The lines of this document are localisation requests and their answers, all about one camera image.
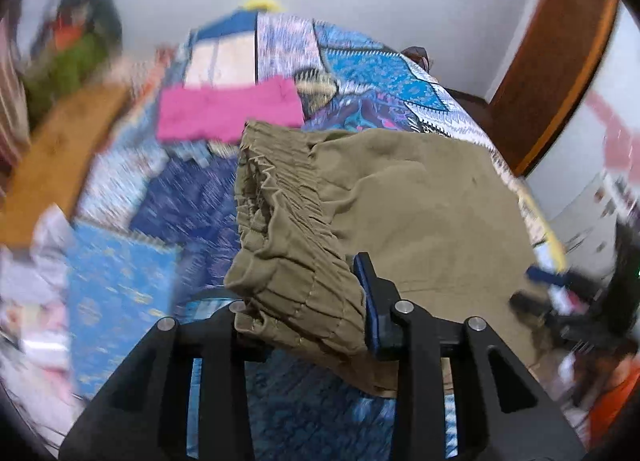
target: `black object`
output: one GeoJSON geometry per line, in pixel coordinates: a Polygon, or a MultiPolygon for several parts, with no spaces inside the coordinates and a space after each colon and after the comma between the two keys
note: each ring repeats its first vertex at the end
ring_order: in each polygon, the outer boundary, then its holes
{"type": "Polygon", "coordinates": [[[431,71],[431,60],[429,60],[429,55],[427,54],[427,50],[424,47],[411,46],[407,49],[402,50],[401,53],[408,59],[418,64],[425,71],[431,71]]]}
{"type": "Polygon", "coordinates": [[[640,240],[633,229],[616,224],[616,269],[608,286],[570,269],[555,275],[536,266],[527,269],[532,281],[564,285],[589,305],[585,314],[563,316],[548,301],[516,292],[511,307],[532,314],[551,331],[556,345],[568,349],[596,349],[615,353],[627,341],[640,305],[640,240]]]}
{"type": "MultiPolygon", "coordinates": [[[[366,253],[356,264],[383,323],[377,350],[399,362],[392,460],[444,459],[442,356],[450,358],[454,380],[460,459],[582,458],[582,444],[560,410],[484,320],[434,318],[391,293],[395,286],[375,275],[366,253]]],[[[243,343],[233,320],[228,307],[186,325],[159,320],[87,406],[64,440],[60,460],[187,460],[195,357],[203,358],[199,459],[253,460],[244,361],[263,361],[267,351],[243,343]]]]}
{"type": "Polygon", "coordinates": [[[0,438],[3,459],[55,461],[44,443],[29,428],[0,385],[0,438]]]}

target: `blue cloth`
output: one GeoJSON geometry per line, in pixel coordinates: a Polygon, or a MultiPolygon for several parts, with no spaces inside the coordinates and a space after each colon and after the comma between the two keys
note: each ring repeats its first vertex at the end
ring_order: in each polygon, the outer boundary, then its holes
{"type": "Polygon", "coordinates": [[[362,94],[336,96],[326,107],[316,112],[302,130],[333,130],[342,128],[360,132],[366,128],[414,130],[415,114],[404,102],[372,89],[362,94]]]}
{"type": "Polygon", "coordinates": [[[183,248],[174,285],[174,307],[207,287],[222,287],[240,249],[234,181],[236,158],[212,156],[205,168],[169,159],[149,181],[129,228],[183,248]]]}
{"type": "Polygon", "coordinates": [[[359,31],[342,29],[335,24],[314,21],[318,43],[335,49],[382,49],[385,45],[363,35],[359,31]]]}
{"type": "Polygon", "coordinates": [[[201,239],[237,248],[233,197],[237,167],[236,158],[212,156],[205,168],[170,158],[164,170],[149,181],[129,228],[170,244],[201,239]]]}
{"type": "Polygon", "coordinates": [[[211,162],[211,152],[206,139],[165,143],[163,147],[167,154],[175,155],[183,161],[193,159],[202,168],[206,168],[211,162]]]}
{"type": "Polygon", "coordinates": [[[324,49],[322,59],[341,80],[371,85],[405,102],[448,111],[433,86],[417,78],[397,53],[324,49]]]}
{"type": "MultiPolygon", "coordinates": [[[[186,51],[187,48],[185,46],[181,47],[178,51],[182,54],[176,57],[174,62],[166,70],[164,79],[162,80],[162,88],[182,83],[183,76],[189,62],[186,54],[184,54],[186,51]]],[[[158,146],[158,140],[156,139],[156,125],[158,124],[159,104],[160,93],[156,94],[146,102],[141,116],[134,120],[130,120],[129,123],[119,131],[111,143],[110,148],[124,149],[138,148],[140,146],[158,146]]]]}
{"type": "Polygon", "coordinates": [[[169,313],[178,251],[77,221],[69,250],[69,330],[79,394],[92,397],[169,313]]]}
{"type": "Polygon", "coordinates": [[[193,32],[192,46],[200,40],[210,38],[220,38],[221,36],[233,35],[235,33],[244,33],[247,31],[255,31],[255,23],[258,18],[258,12],[239,9],[231,15],[221,18],[212,24],[201,27],[193,32]]]}
{"type": "MultiPolygon", "coordinates": [[[[184,322],[207,318],[230,300],[188,304],[184,322]]],[[[198,456],[198,395],[202,364],[194,362],[187,454],[198,456]]],[[[395,399],[371,397],[330,371],[276,349],[263,364],[246,362],[249,422],[257,461],[386,461],[395,399]]],[[[445,397],[446,457],[457,455],[456,408],[445,397]]]]}

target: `clothes pile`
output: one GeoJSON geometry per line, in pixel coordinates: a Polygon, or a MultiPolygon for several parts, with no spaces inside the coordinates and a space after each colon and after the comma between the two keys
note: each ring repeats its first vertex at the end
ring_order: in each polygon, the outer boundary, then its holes
{"type": "MultiPolygon", "coordinates": [[[[365,346],[360,251],[403,298],[479,314],[535,361],[508,300],[529,289],[545,231],[433,77],[361,33],[272,12],[235,12],[167,54],[95,155],[72,220],[75,394],[94,396],[158,317],[241,298],[238,332],[276,346],[246,369],[257,459],[387,459],[397,365],[365,346]]],[[[452,456],[451,391],[446,409],[452,456]]]]}

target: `blue patterned blanket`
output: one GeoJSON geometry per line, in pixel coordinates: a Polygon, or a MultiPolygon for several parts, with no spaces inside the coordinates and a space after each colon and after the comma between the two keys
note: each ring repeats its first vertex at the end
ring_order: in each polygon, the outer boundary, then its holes
{"type": "MultiPolygon", "coordinates": [[[[162,86],[247,85],[273,75],[295,79],[303,130],[436,132],[494,149],[445,89],[401,54],[361,33],[286,14],[238,11],[194,30],[162,86]],[[210,58],[207,78],[193,68],[196,55],[200,66],[210,58]]],[[[81,396],[95,394],[157,317],[205,318],[230,301],[203,293],[223,287],[239,250],[234,151],[210,141],[160,145],[157,108],[155,97],[142,115],[120,124],[80,201],[68,303],[81,396]]],[[[198,377],[196,366],[188,433],[194,457],[198,377]]],[[[283,351],[248,364],[246,383],[260,461],[388,458],[394,400],[367,396],[283,351]]],[[[446,407],[446,452],[453,456],[452,396],[446,407]]]]}

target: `fabric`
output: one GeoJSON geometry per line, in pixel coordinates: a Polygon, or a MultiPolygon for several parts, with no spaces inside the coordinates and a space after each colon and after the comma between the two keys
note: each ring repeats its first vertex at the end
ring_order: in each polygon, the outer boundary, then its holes
{"type": "Polygon", "coordinates": [[[304,114],[294,81],[275,76],[247,88],[167,88],[160,98],[157,134],[161,141],[236,143],[248,120],[302,126],[304,114]]]}
{"type": "Polygon", "coordinates": [[[0,218],[1,242],[27,248],[51,204],[73,215],[95,149],[128,96],[123,86],[95,86],[58,102],[15,170],[0,218]]]}
{"type": "Polygon", "coordinates": [[[12,168],[29,145],[29,120],[22,83],[12,61],[8,21],[0,19],[0,196],[12,168]]]}
{"type": "Polygon", "coordinates": [[[303,69],[293,76],[296,89],[302,101],[305,120],[316,117],[319,108],[324,107],[338,92],[338,84],[329,74],[318,69],[303,69]]]}
{"type": "Polygon", "coordinates": [[[236,200],[242,249],[225,285],[250,301],[239,332],[313,357],[371,394],[394,390],[389,364],[362,356],[364,295],[349,265],[367,251],[403,297],[436,317],[482,315],[534,362],[530,330],[508,300],[528,287],[535,257],[484,149],[412,132],[303,133],[252,121],[236,200]]]}
{"type": "Polygon", "coordinates": [[[418,124],[414,113],[406,108],[403,102],[388,94],[370,90],[363,94],[345,94],[334,98],[329,105],[316,112],[315,117],[307,121],[302,130],[415,130],[418,124]]]}
{"type": "Polygon", "coordinates": [[[176,155],[183,161],[193,160],[200,167],[206,168],[209,166],[211,160],[211,154],[215,154],[210,149],[210,144],[205,139],[199,139],[197,141],[175,141],[163,145],[169,154],[176,155]]]}
{"type": "Polygon", "coordinates": [[[311,21],[282,13],[259,13],[258,81],[293,76],[306,68],[324,70],[311,21]]]}
{"type": "Polygon", "coordinates": [[[350,31],[327,22],[314,22],[318,43],[336,49],[382,49],[384,44],[372,40],[358,31],[350,31]]]}
{"type": "MultiPolygon", "coordinates": [[[[155,93],[144,98],[140,104],[134,104],[129,112],[115,124],[110,133],[109,148],[137,148],[158,144],[156,124],[158,123],[159,93],[162,88],[181,84],[188,64],[188,49],[183,44],[175,51],[174,60],[165,69],[159,80],[160,84],[149,84],[156,87],[155,93]]],[[[170,145],[165,148],[173,150],[170,145]]]]}
{"type": "Polygon", "coordinates": [[[178,250],[76,221],[68,252],[69,329],[81,396],[95,396],[159,318],[170,312],[178,250]]]}
{"type": "Polygon", "coordinates": [[[98,154],[78,200],[76,215],[100,226],[126,230],[147,184],[164,169],[167,160],[158,144],[98,154]]]}
{"type": "Polygon", "coordinates": [[[255,32],[257,17],[257,11],[239,9],[229,16],[199,28],[192,34],[191,40],[193,43],[197,43],[201,40],[221,38],[223,36],[235,35],[243,32],[251,32],[253,35],[255,32]]]}
{"type": "Polygon", "coordinates": [[[203,289],[222,287],[240,249],[233,187],[235,158],[212,157],[203,168],[172,157],[148,185],[129,228],[180,245],[172,307],[203,289]]]}
{"type": "Polygon", "coordinates": [[[602,441],[603,436],[625,406],[636,384],[638,384],[638,380],[640,380],[640,363],[634,361],[625,381],[602,394],[591,408],[589,411],[589,429],[592,448],[602,441]]]}
{"type": "Polygon", "coordinates": [[[73,242],[65,215],[52,205],[38,220],[29,250],[0,251],[0,380],[54,455],[82,412],[72,395],[65,306],[65,253],[73,242]]]}
{"type": "Polygon", "coordinates": [[[207,141],[207,148],[211,154],[220,156],[220,157],[236,157],[238,155],[238,146],[231,145],[229,143],[222,143],[221,141],[216,141],[215,139],[210,139],[207,141]]]}
{"type": "Polygon", "coordinates": [[[129,130],[143,116],[145,106],[149,102],[155,101],[175,54],[175,48],[161,46],[156,48],[155,56],[148,60],[118,56],[110,61],[102,82],[129,86],[132,102],[127,112],[111,129],[105,148],[112,146],[113,141],[118,140],[121,131],[129,130]]]}
{"type": "MultiPolygon", "coordinates": [[[[229,298],[188,304],[181,320],[206,319],[229,298]]],[[[194,362],[187,454],[198,456],[198,395],[202,364],[194,362]]],[[[257,461],[386,460],[396,415],[394,399],[371,397],[332,372],[275,349],[263,364],[245,365],[247,403],[257,461]]],[[[446,457],[457,454],[454,396],[445,396],[446,457]]]]}
{"type": "Polygon", "coordinates": [[[371,84],[405,102],[447,110],[433,86],[418,79],[396,53],[325,49],[322,58],[342,80],[371,84]]]}
{"type": "Polygon", "coordinates": [[[57,101],[80,91],[90,76],[104,65],[109,50],[103,36],[94,31],[84,32],[62,51],[43,51],[22,74],[30,126],[37,127],[57,101]]]}
{"type": "Polygon", "coordinates": [[[255,84],[255,35],[241,33],[198,42],[184,76],[185,86],[255,84]]]}

